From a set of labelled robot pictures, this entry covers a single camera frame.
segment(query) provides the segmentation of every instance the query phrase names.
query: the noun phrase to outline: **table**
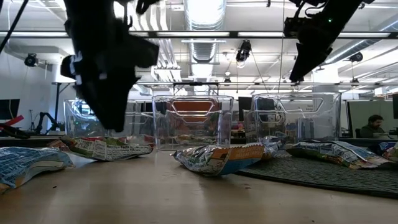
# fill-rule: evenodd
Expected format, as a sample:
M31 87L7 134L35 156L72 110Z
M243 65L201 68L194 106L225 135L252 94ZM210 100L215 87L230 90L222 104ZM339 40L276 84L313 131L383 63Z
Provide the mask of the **table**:
M76 168L0 196L2 224L397 223L398 200L250 179L206 178L158 152Z

